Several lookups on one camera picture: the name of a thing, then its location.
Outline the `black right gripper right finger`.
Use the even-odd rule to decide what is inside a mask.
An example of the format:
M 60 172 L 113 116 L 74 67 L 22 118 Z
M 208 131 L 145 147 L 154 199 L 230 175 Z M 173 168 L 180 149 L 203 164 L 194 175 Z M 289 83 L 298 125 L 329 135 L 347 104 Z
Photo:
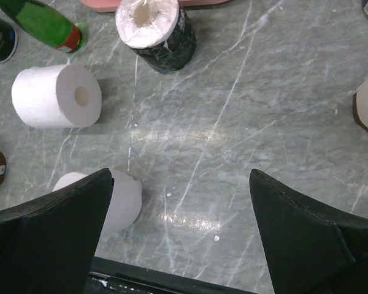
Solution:
M 275 293 L 368 293 L 368 219 L 261 170 L 249 186 Z

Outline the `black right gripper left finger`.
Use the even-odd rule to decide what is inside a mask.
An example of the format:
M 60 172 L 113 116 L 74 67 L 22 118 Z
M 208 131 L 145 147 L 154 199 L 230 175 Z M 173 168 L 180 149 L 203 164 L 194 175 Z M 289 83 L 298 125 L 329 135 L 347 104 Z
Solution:
M 0 293 L 83 293 L 113 192 L 107 168 L 0 211 Z

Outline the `white paper towel roll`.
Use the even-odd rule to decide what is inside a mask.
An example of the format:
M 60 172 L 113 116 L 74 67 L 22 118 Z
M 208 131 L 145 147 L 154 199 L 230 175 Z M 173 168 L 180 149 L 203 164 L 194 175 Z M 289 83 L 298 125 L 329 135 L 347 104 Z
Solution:
M 113 194 L 104 225 L 99 236 L 96 235 L 94 208 L 81 213 L 85 202 L 75 207 L 69 216 L 50 216 L 42 222 L 41 228 L 52 234 L 52 238 L 103 239 L 113 233 L 128 228 L 138 217 L 142 208 L 142 184 L 139 180 L 116 170 L 110 171 L 113 180 Z
M 97 79 L 88 69 L 73 64 L 21 71 L 11 96 L 20 119 L 39 129 L 90 127 L 102 110 Z

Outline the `black wrapped tissue roll left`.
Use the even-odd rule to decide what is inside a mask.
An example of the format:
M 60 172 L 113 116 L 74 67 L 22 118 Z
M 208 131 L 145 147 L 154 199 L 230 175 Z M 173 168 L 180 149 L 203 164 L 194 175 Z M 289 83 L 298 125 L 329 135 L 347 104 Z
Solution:
M 8 61 L 17 49 L 18 36 L 15 28 L 0 18 L 0 62 Z

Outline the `green glass bottle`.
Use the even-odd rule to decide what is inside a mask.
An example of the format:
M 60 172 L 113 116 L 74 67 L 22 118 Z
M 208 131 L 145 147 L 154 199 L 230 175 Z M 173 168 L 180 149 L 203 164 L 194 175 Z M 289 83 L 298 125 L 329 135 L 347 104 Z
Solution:
M 74 53 L 83 44 L 81 29 L 40 1 L 0 0 L 0 9 L 31 37 L 51 48 Z

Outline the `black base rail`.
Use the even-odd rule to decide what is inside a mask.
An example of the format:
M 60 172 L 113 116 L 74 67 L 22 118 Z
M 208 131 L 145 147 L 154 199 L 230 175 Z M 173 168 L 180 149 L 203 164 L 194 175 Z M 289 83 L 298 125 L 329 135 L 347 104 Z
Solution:
M 235 293 L 245 290 L 94 257 L 84 293 Z

